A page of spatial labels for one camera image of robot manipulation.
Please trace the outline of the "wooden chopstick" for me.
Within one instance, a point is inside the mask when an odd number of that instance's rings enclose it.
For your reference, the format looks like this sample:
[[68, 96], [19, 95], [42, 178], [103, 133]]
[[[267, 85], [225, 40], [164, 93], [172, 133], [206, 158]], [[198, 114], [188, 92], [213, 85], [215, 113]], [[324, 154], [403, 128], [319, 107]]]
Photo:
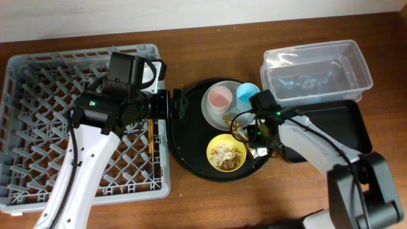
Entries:
[[148, 141], [149, 141], [149, 154], [153, 156], [153, 121], [151, 119], [148, 120]]
[[154, 164], [154, 122], [153, 120], [148, 120], [149, 128], [149, 153], [151, 155], [151, 163]]

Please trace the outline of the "pink plastic cup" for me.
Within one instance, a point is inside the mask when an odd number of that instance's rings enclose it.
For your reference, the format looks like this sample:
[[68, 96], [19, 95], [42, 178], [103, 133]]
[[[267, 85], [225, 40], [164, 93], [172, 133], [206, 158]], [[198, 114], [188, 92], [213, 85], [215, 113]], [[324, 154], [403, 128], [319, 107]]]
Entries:
[[233, 94], [229, 88], [216, 86], [210, 89], [208, 101], [210, 109], [215, 115], [223, 115], [233, 101]]

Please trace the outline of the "yellow plastic bowl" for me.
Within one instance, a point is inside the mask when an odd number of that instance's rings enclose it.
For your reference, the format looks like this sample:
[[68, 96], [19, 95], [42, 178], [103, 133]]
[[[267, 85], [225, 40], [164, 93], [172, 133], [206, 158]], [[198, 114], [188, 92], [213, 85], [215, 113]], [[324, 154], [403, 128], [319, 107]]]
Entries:
[[209, 163], [221, 172], [233, 172], [243, 166], [247, 156], [245, 145], [231, 134], [214, 137], [207, 146]]

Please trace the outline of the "blue plastic cup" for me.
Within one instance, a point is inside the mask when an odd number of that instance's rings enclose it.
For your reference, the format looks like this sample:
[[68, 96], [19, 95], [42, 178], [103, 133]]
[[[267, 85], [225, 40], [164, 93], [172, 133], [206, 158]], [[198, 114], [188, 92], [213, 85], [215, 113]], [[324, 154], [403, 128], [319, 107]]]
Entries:
[[249, 104], [249, 99], [260, 92], [260, 89], [252, 83], [243, 83], [237, 88], [237, 99], [244, 103]]

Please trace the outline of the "food scraps pile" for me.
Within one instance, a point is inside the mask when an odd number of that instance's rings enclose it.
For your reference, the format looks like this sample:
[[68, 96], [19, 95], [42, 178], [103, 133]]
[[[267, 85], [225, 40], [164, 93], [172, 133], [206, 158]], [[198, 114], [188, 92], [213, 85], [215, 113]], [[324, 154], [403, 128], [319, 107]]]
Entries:
[[242, 156], [232, 143], [222, 142], [211, 149], [209, 162], [219, 170], [231, 171], [240, 166]]

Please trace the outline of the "white paper napkin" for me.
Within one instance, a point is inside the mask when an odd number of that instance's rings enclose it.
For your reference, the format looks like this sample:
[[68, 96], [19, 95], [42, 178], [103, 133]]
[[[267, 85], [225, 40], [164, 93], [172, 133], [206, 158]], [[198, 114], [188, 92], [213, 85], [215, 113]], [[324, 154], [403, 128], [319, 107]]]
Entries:
[[254, 149], [251, 149], [250, 152], [251, 152], [251, 155], [253, 156], [253, 158], [258, 158], [258, 157], [268, 155], [267, 147], [254, 148]]

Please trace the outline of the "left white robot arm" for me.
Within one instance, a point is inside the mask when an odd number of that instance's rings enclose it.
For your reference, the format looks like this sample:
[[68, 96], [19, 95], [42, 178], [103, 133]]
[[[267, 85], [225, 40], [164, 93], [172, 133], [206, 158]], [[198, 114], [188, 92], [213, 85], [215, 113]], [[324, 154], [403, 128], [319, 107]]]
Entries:
[[188, 100], [180, 89], [147, 89], [165, 78], [161, 59], [113, 52], [96, 79], [67, 111], [69, 143], [36, 228], [85, 228], [104, 169], [127, 133], [143, 120], [180, 120]]

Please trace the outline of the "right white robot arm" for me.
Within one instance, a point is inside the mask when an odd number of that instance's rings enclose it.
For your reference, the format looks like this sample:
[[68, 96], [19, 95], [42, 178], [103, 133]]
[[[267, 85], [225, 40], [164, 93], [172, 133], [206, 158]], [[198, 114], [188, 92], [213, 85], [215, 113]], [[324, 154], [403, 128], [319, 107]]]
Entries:
[[256, 124], [252, 147], [270, 147], [272, 135], [310, 162], [328, 184], [328, 209], [296, 222], [298, 228], [387, 228], [402, 222], [404, 210], [386, 159], [363, 154], [338, 142], [315, 126], [297, 108], [281, 108], [271, 91], [249, 98]]

